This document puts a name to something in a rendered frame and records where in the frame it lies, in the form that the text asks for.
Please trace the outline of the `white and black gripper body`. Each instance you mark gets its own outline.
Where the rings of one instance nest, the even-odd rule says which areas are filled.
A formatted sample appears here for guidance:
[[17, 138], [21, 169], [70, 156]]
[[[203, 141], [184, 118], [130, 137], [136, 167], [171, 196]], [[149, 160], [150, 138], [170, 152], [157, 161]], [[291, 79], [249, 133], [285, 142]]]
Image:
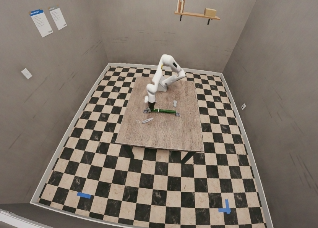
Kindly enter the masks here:
[[155, 101], [156, 101], [156, 98], [154, 98], [154, 99], [149, 99], [148, 96], [145, 96], [144, 102], [145, 102], [145, 103], [148, 102], [148, 104], [150, 105], [149, 108], [152, 109], [152, 110], [154, 109]]

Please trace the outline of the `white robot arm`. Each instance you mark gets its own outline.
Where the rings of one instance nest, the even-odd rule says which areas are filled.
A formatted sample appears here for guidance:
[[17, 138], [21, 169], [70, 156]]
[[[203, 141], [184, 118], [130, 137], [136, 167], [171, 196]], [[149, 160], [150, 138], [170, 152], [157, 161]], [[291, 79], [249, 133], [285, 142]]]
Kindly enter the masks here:
[[175, 62], [175, 60], [172, 56], [166, 55], [166, 54], [162, 55], [161, 60], [160, 60], [159, 65], [158, 65], [158, 68], [157, 68], [157, 71], [152, 79], [152, 82], [154, 82], [155, 85], [148, 84], [146, 87], [149, 99], [155, 98], [155, 93], [157, 91], [158, 84], [159, 84], [160, 79], [162, 77], [162, 67], [164, 64], [169, 65], [171, 70], [178, 74], [178, 77], [176, 75], [172, 75], [171, 77], [162, 81], [162, 84], [164, 87], [186, 77], [184, 70], [182, 68], [180, 68], [180, 66]]

